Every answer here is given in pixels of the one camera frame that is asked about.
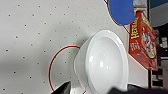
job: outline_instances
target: black object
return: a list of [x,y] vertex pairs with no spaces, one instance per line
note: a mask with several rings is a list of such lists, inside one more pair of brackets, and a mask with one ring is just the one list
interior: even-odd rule
[[168,94],[163,89],[145,89],[136,85],[128,84],[128,91],[124,92],[117,88],[112,88],[107,94]]
[[65,82],[51,94],[70,94],[70,91],[71,91],[71,81]]

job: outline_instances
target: bowl rim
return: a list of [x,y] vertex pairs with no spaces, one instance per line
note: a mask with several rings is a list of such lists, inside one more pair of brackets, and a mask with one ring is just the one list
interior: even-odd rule
[[89,75],[89,63],[87,63],[89,61],[89,57],[87,57],[87,56],[89,56],[90,50],[93,47],[94,42],[102,37],[110,38],[112,41],[114,41],[116,43],[116,45],[119,48],[120,53],[122,52],[121,57],[122,57],[122,62],[123,62],[123,75],[122,75],[122,81],[121,81],[121,85],[120,85],[119,89],[126,90],[127,84],[128,84],[128,77],[129,77],[129,66],[128,66],[127,53],[126,53],[125,47],[124,47],[122,41],[120,40],[120,38],[110,30],[99,31],[97,34],[95,34],[91,38],[90,43],[88,44],[88,48],[87,48],[87,52],[86,52],[86,59],[85,59],[85,70],[86,70],[86,75],[87,75],[87,80],[88,80],[88,87],[90,88],[90,91],[93,94],[99,94],[96,91],[96,89],[91,81],[91,77]]

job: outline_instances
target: white bowl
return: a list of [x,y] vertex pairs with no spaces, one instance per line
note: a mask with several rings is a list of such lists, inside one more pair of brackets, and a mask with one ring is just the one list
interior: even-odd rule
[[109,30],[98,32],[82,45],[74,70],[89,94],[106,94],[112,87],[127,90],[127,54],[122,41]]

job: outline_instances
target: red line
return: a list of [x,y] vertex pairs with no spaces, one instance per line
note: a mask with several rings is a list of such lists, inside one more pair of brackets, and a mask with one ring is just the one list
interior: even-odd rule
[[83,94],[85,94],[86,93],[86,91],[85,92],[83,92]]
[[59,50],[59,51],[55,54],[55,56],[53,57],[53,59],[52,59],[52,61],[51,61],[51,63],[50,63],[49,72],[48,72],[48,78],[49,78],[49,84],[50,84],[50,87],[51,87],[52,91],[54,91],[54,89],[53,89],[52,84],[51,84],[50,75],[51,75],[51,66],[52,66],[52,64],[53,64],[53,61],[54,61],[54,59],[57,57],[57,55],[58,55],[61,51],[63,51],[64,49],[70,48],[70,47],[75,47],[75,48],[79,48],[79,49],[80,49],[80,47],[78,47],[78,46],[66,46],[66,47],[62,48],[61,50]]

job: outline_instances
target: red box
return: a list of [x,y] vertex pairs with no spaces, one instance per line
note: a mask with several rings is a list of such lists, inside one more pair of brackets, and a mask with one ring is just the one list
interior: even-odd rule
[[142,11],[130,24],[129,54],[148,70],[157,69],[155,31]]

